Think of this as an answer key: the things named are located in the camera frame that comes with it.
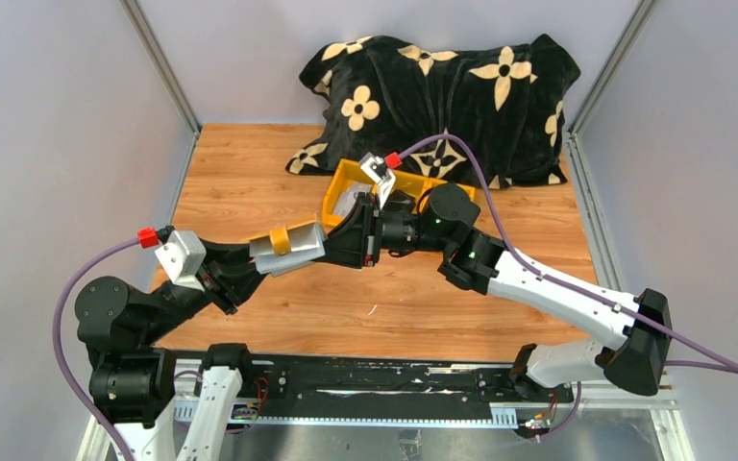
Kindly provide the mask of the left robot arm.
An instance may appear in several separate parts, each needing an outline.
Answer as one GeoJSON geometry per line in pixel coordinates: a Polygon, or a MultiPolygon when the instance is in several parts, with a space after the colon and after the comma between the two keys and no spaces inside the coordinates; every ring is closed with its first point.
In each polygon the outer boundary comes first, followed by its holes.
{"type": "Polygon", "coordinates": [[[173,435],[175,352],[167,333],[212,303],[234,313],[264,279],[245,244],[204,242],[200,286],[167,281],[145,293],[117,277],[89,282],[75,301],[77,335],[92,368],[86,402],[121,460],[216,460],[238,394],[257,384],[248,347],[210,346],[200,368],[199,403],[181,445],[173,435]]]}

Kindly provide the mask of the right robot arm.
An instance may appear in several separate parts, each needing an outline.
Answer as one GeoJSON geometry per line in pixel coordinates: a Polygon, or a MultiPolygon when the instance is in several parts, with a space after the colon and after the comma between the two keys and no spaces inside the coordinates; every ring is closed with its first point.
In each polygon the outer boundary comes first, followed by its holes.
{"type": "Polygon", "coordinates": [[[656,395],[671,338],[651,323],[670,326],[667,298],[650,288],[639,295],[604,289],[547,267],[477,229],[479,215],[480,207],[453,183],[433,188],[418,212],[382,210],[374,195],[361,193],[327,234],[320,259],[360,269],[377,263],[382,251],[440,254],[437,271],[456,288],[529,305],[588,333],[586,340],[519,350],[508,385],[524,398],[600,379],[631,394],[656,395]]]}

